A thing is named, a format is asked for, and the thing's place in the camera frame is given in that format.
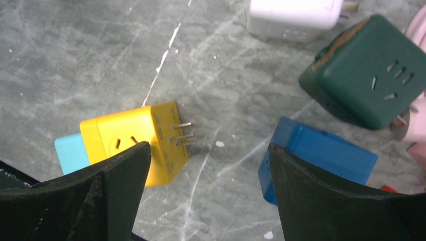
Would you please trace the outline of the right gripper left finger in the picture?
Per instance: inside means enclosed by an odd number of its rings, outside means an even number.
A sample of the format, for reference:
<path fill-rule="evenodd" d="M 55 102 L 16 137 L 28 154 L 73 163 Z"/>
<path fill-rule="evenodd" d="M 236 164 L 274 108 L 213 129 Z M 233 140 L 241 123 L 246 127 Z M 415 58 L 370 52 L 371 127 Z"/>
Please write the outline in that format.
<path fill-rule="evenodd" d="M 1 240 L 139 240 L 150 164 L 148 142 L 44 182 L 1 162 Z"/>

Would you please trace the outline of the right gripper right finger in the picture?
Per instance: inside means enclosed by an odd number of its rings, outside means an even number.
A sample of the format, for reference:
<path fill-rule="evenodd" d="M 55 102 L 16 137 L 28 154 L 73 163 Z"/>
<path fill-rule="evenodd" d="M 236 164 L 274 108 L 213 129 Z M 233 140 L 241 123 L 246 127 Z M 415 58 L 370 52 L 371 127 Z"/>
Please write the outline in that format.
<path fill-rule="evenodd" d="M 286 240 L 425 240 L 425 194 L 341 178 L 270 144 L 269 165 Z"/>

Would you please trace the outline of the dark blue cube adapter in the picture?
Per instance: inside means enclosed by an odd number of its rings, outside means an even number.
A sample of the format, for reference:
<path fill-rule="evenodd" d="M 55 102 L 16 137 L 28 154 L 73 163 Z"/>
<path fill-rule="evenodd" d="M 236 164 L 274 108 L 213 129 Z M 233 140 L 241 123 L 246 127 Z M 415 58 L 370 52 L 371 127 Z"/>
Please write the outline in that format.
<path fill-rule="evenodd" d="M 377 159 L 376 154 L 333 133 L 281 117 L 258 169 L 262 195 L 269 203 L 279 205 L 298 162 L 365 185 Z"/>

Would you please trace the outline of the teal small plug adapter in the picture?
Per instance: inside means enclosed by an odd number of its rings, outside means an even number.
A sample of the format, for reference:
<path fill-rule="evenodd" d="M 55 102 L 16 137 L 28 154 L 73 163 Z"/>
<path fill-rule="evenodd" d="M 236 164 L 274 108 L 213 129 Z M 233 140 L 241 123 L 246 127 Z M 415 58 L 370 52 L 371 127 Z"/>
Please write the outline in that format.
<path fill-rule="evenodd" d="M 90 165 L 81 133 L 59 137 L 54 141 L 63 175 Z"/>

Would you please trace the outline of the red cube adapter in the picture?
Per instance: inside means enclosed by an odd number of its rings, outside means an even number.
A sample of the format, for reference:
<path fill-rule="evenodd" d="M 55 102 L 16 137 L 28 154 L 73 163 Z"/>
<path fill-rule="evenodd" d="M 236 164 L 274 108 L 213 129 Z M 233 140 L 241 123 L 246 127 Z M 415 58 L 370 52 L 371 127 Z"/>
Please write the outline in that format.
<path fill-rule="evenodd" d="M 383 185 L 380 189 L 383 191 L 391 192 L 391 193 L 397 193 L 395 189 L 393 189 L 392 187 L 388 185 Z"/>

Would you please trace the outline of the yellow cube adapter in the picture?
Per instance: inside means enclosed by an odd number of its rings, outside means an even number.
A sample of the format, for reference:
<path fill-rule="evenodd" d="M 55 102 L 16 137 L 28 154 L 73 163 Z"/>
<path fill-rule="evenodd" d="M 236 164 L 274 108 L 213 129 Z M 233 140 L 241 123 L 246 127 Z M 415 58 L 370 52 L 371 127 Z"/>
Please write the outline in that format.
<path fill-rule="evenodd" d="M 90 164 L 110 158 L 140 142 L 151 147 L 146 186 L 171 183 L 188 161 L 185 135 L 174 101 L 135 108 L 82 121 L 80 132 Z"/>

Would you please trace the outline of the dark green cube adapter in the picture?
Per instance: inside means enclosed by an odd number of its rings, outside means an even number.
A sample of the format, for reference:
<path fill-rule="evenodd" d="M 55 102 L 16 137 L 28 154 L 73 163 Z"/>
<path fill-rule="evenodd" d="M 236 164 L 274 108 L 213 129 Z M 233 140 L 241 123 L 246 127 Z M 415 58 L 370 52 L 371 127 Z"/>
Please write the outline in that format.
<path fill-rule="evenodd" d="M 425 52 L 372 15 L 323 48 L 299 84 L 340 120 L 383 129 L 425 90 Z"/>

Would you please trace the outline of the white cube adapter with picture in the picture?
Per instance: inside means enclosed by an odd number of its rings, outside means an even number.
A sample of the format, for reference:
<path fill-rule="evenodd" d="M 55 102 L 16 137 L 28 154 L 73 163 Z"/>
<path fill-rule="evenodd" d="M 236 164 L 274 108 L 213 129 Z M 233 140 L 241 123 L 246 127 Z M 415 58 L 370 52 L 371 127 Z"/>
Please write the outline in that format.
<path fill-rule="evenodd" d="M 344 0 L 252 0 L 247 31 L 256 36 L 310 42 L 332 30 L 339 18 L 358 11 L 359 3 Z"/>

